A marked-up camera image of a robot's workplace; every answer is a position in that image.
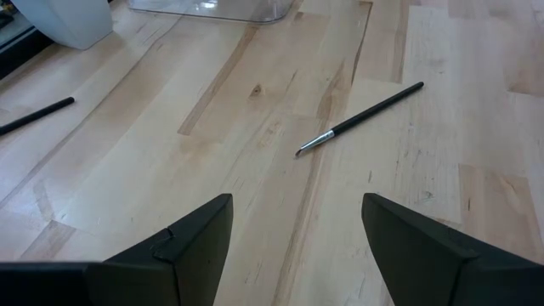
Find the black brush handle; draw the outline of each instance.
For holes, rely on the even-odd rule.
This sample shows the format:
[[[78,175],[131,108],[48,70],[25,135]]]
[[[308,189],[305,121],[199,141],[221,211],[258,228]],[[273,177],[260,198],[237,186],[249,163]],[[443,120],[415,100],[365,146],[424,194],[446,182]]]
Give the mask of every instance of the black brush handle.
[[[47,116],[51,114],[54,111],[58,111],[63,107],[66,107],[70,104],[74,103],[74,98],[66,98],[63,99],[55,104],[51,104],[50,106],[47,106],[45,108],[42,108],[41,110],[38,110],[36,112],[31,113],[30,115],[24,116],[20,119],[15,120],[14,122],[8,123],[4,126],[0,127],[0,136],[9,133],[11,131],[14,131],[17,128],[24,127],[26,124],[30,122],[34,122],[43,116]]]
[[[338,136],[341,133],[346,132],[350,128],[356,126],[357,124],[363,122],[364,120],[376,115],[380,111],[385,110],[389,106],[401,101],[403,98],[415,93],[417,90],[421,89],[425,85],[423,82],[419,82],[416,85],[413,85],[400,93],[397,93],[391,98],[385,99],[384,101],[372,106],[368,110],[365,110],[355,116],[352,116],[345,122],[342,122],[335,127],[333,127],[331,130],[334,132],[335,136]]]

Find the white object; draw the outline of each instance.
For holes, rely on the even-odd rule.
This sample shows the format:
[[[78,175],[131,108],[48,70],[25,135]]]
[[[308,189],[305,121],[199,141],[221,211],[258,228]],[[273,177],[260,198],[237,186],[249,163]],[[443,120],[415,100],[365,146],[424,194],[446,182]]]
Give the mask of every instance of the white object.
[[[107,0],[12,0],[43,34],[68,47],[86,49],[113,30]]]

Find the brush handle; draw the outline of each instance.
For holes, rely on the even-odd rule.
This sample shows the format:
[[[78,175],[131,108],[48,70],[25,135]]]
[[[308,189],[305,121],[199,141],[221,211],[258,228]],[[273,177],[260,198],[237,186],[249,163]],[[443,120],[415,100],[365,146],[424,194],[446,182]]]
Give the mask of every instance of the brush handle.
[[[36,112],[31,113],[30,115],[24,116],[20,119],[15,120],[14,122],[10,122],[4,126],[0,127],[0,136],[9,133],[11,131],[14,131],[17,128],[24,127],[26,124],[34,122],[44,116],[49,115],[50,113],[54,111],[58,111],[63,107],[66,107],[70,104],[74,103],[74,98],[66,98],[63,99],[55,104],[51,104],[50,106],[47,106],[45,108],[42,108],[41,110],[38,110]]]
[[[361,112],[361,113],[359,113],[359,114],[357,114],[355,116],[352,116],[351,118],[349,118],[345,122],[342,122],[342,123],[336,125],[331,130],[334,132],[335,136],[338,136],[339,134],[344,133],[344,132],[348,131],[350,128],[352,128],[352,127],[356,126],[357,124],[363,122],[364,120],[376,115],[380,111],[383,111],[386,108],[388,108],[389,106],[401,101],[403,98],[415,93],[417,90],[421,89],[423,87],[423,85],[424,85],[423,82],[419,82],[419,83],[417,83],[417,84],[415,84],[415,85],[401,91],[400,93],[397,93],[393,97],[385,99],[384,101],[372,106],[368,110],[364,110],[363,112]]]

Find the wooden table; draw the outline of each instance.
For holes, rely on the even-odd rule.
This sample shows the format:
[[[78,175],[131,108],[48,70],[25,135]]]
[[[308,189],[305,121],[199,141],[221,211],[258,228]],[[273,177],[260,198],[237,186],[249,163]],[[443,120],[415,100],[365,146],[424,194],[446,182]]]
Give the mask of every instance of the wooden table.
[[[542,0],[295,0],[261,26],[112,10],[89,50],[0,83],[0,124],[76,98],[0,139],[2,260],[108,258],[229,192],[217,305],[392,304],[360,220],[377,192],[544,263]]]

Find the metal ferrule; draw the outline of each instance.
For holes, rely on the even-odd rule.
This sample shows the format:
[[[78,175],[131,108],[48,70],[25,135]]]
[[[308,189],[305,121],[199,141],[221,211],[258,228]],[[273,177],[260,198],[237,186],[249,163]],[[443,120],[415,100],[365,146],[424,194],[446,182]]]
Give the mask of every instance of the metal ferrule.
[[[303,145],[302,147],[300,147],[300,152],[302,153],[306,150],[310,150],[317,145],[323,144],[324,142],[326,142],[327,140],[333,137],[334,137],[334,132],[332,130],[329,130],[323,133],[322,135],[318,136],[317,138],[309,141],[307,144]]]

